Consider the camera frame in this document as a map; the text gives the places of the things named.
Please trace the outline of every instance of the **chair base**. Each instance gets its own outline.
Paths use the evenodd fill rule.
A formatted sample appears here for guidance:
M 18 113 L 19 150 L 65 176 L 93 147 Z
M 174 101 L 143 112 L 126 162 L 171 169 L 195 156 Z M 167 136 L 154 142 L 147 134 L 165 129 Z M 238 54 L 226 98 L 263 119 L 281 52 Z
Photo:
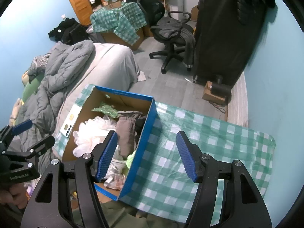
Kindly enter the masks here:
M 166 73 L 166 67 L 169 64 L 170 60 L 172 58 L 177 59 L 179 61 L 183 61 L 184 58 L 182 56 L 179 55 L 179 53 L 184 52 L 185 49 L 178 49 L 175 50 L 174 49 L 174 44 L 170 44 L 170 45 L 166 45 L 165 50 L 164 51 L 156 51 L 156 52 L 152 52 L 149 54 L 150 59 L 153 59 L 154 56 L 156 55 L 162 55 L 162 56 L 166 56 L 166 59 L 161 67 L 161 73 L 165 74 Z

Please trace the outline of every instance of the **human hand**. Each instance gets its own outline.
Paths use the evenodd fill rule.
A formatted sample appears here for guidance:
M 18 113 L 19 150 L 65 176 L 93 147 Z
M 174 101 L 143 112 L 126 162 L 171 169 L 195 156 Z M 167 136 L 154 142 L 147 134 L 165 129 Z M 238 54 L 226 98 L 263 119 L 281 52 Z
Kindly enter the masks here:
M 0 203 L 2 205 L 12 203 L 19 209 L 23 209 L 27 205 L 26 188 L 23 183 L 10 186 L 9 190 L 0 189 Z

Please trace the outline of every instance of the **olive green pants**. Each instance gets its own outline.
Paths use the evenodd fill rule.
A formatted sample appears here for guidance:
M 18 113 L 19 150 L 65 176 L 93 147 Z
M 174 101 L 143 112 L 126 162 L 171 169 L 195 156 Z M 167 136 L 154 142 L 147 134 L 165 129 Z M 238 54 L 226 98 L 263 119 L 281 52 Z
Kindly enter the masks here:
M 123 202 L 100 203 L 110 228 L 183 228 L 184 224 L 137 210 Z M 74 222 L 83 225 L 79 209 L 73 210 Z

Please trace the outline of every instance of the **office chair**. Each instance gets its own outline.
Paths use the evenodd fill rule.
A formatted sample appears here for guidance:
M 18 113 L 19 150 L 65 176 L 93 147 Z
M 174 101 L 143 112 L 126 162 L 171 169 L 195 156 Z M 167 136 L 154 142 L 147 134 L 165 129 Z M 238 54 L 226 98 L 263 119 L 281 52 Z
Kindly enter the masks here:
M 153 37 L 160 43 L 165 44 L 164 51 L 156 51 L 149 54 L 150 59 L 153 59 L 156 55 L 163 55 L 166 56 L 166 59 L 162 65 L 161 73 L 166 73 L 166 66 L 170 62 L 172 58 L 175 58 L 179 61 L 183 61 L 183 57 L 179 55 L 185 51 L 185 49 L 174 49 L 174 45 L 176 46 L 185 46 L 186 42 L 183 38 L 180 37 L 181 29 L 185 28 L 186 30 L 193 33 L 193 28 L 186 23 L 191 19 L 191 14 L 182 11 L 171 11 L 168 12 L 168 16 L 172 18 L 172 13 L 183 13 L 187 14 L 189 17 L 185 20 L 182 20 L 182 27 L 172 27 L 172 26 L 158 26 L 156 25 L 159 20 L 164 17 L 165 14 L 165 7 L 160 0 L 137 0 L 138 6 L 143 11 L 147 24 L 150 27 L 150 30 L 153 34 Z M 167 39 L 159 34 L 161 29 L 168 29 L 177 32 L 177 35 L 173 38 Z

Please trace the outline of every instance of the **blue cardboard box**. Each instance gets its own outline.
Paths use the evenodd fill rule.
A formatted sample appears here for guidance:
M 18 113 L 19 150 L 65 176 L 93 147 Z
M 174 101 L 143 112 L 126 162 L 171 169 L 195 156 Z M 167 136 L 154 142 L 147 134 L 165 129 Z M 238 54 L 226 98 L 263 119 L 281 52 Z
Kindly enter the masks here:
M 112 190 L 101 188 L 96 185 L 96 190 L 105 196 L 113 200 L 119 200 L 131 190 L 157 114 L 156 105 L 154 98 L 151 96 L 95 86 L 91 94 L 83 103 L 78 117 L 73 124 L 68 143 L 63 153 L 62 161 L 72 161 L 76 159 L 72 154 L 73 149 L 76 147 L 73 131 L 78 130 L 81 122 L 85 122 L 90 118 L 93 119 L 96 116 L 103 117 L 102 113 L 92 111 L 93 108 L 99 107 L 101 102 L 111 105 L 118 111 L 140 111 L 144 115 L 147 115 L 146 122 L 139 138 L 137 150 L 122 190 L 120 192 L 114 191 L 116 194 L 113 194 Z

